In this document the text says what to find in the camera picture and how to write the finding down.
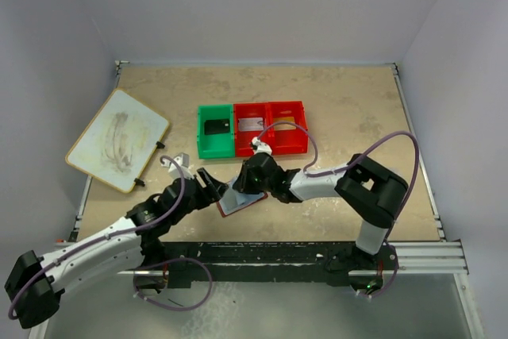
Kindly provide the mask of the red leather card holder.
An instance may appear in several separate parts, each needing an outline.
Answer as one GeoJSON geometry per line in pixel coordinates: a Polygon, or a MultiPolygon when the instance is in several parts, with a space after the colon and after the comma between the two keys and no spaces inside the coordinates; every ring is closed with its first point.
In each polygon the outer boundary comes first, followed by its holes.
{"type": "Polygon", "coordinates": [[[222,198],[217,202],[217,208],[223,218],[226,218],[231,214],[234,214],[240,210],[243,210],[244,208],[251,206],[252,204],[267,198],[266,192],[261,192],[256,195],[248,195],[235,191],[233,189],[233,184],[236,181],[237,176],[234,176],[230,181],[227,182],[228,189],[222,198]]]}

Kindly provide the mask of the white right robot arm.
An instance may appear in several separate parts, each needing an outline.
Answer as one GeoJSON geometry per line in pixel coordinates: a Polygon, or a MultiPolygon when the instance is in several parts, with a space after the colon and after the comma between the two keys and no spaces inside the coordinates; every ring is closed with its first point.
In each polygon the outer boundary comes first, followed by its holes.
{"type": "Polygon", "coordinates": [[[245,160],[233,189],[241,194],[270,194],[282,203],[315,198],[342,198],[362,218],[353,249],[354,262],[372,268],[381,259],[380,248],[406,200],[409,184],[388,168],[360,154],[344,169],[324,174],[284,169],[273,156],[257,153],[245,160]]]}

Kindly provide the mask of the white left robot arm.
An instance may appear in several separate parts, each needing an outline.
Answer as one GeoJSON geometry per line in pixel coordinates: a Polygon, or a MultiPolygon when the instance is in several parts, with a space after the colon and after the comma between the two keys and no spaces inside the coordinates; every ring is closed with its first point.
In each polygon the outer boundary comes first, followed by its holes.
{"type": "Polygon", "coordinates": [[[175,179],[162,193],[80,242],[42,256],[24,253],[5,284],[9,319],[32,328],[59,309],[63,294],[99,275],[157,268],[164,258],[160,236],[189,213],[218,202],[228,188],[200,168],[197,175],[175,179]]]}

